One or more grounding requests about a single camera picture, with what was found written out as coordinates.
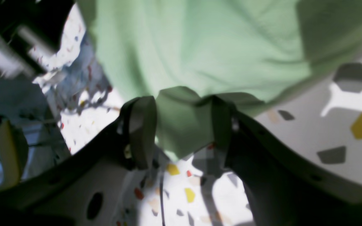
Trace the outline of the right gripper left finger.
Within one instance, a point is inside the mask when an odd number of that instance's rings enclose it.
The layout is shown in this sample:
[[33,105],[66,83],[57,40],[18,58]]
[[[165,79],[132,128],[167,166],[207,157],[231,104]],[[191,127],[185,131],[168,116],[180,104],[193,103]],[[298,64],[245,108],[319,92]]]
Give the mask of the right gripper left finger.
[[0,226],[108,226],[128,172],[152,166],[156,120],[154,97],[124,104],[75,155],[0,192]]

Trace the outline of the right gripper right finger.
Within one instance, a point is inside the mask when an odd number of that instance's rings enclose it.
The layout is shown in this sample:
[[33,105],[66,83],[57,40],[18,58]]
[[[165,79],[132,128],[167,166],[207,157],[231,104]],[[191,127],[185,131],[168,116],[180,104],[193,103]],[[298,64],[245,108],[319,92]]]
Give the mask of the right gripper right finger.
[[362,226],[362,186],[300,157],[213,96],[215,154],[242,181],[258,226]]

